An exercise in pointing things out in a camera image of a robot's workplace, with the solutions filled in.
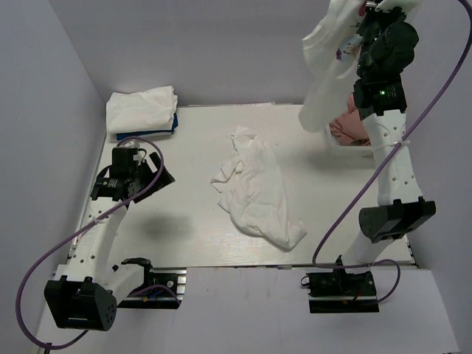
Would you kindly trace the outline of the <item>white printed t shirt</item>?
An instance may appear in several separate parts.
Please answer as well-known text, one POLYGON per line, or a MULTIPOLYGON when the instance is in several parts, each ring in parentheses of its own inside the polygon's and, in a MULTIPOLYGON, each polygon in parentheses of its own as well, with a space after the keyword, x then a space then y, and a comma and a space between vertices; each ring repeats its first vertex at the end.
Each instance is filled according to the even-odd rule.
POLYGON ((299 112, 304 130, 321 131, 346 110, 361 45, 357 30, 364 16, 364 1, 331 1, 325 17, 302 39, 305 62, 315 78, 299 112))

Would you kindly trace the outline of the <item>plain white t shirt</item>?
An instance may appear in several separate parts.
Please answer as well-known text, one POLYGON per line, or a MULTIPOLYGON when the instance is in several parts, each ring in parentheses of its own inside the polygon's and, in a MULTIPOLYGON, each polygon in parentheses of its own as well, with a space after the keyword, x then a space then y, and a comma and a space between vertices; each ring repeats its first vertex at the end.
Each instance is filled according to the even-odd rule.
POLYGON ((232 154, 210 180, 219 193, 219 207, 242 233, 292 250, 306 231, 302 222, 289 217, 282 171, 270 143, 243 126, 230 139, 232 154))

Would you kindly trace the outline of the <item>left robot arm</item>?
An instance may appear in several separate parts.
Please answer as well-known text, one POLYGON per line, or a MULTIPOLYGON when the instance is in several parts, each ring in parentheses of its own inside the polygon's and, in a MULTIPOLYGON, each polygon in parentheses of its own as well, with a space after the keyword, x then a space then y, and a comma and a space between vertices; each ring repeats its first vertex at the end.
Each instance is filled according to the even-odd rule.
POLYGON ((44 289, 57 327, 107 331, 121 302, 135 292, 149 294, 155 288, 150 260, 131 257, 110 266, 108 258, 130 205, 174 181, 160 152, 147 154, 140 147, 113 148, 111 163, 97 174, 91 190, 91 227, 79 237, 59 279, 48 281, 44 289))

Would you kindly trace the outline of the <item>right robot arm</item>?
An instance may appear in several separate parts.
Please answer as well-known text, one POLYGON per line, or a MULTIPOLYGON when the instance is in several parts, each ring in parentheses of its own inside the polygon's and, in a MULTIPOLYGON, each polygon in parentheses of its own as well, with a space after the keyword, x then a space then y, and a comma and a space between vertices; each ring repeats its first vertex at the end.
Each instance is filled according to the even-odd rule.
POLYGON ((406 95, 401 74, 414 60, 419 42, 407 21, 418 1, 369 1, 358 29, 361 48, 354 85, 355 106, 368 134, 378 181, 378 204, 360 210, 359 234, 336 261, 334 288, 350 294, 357 271, 372 266, 384 249, 422 226, 436 213, 421 191, 406 135, 406 95))

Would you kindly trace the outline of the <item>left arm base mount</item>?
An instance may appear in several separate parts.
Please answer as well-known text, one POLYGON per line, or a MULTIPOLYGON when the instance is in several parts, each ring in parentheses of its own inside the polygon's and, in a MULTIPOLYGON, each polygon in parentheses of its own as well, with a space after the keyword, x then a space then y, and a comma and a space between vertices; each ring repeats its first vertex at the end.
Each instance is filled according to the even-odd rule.
POLYGON ((176 310, 184 298, 187 270, 152 269, 147 280, 132 291, 132 296, 123 300, 118 308, 146 310, 176 310))

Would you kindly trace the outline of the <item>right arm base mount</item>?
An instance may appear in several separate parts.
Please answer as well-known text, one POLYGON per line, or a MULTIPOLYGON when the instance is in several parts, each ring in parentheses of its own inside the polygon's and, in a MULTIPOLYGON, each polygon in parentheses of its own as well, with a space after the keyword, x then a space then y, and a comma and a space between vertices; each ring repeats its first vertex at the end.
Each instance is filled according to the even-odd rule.
POLYGON ((308 290, 310 313, 378 313, 377 291, 371 271, 345 270, 307 273, 300 284, 308 290))

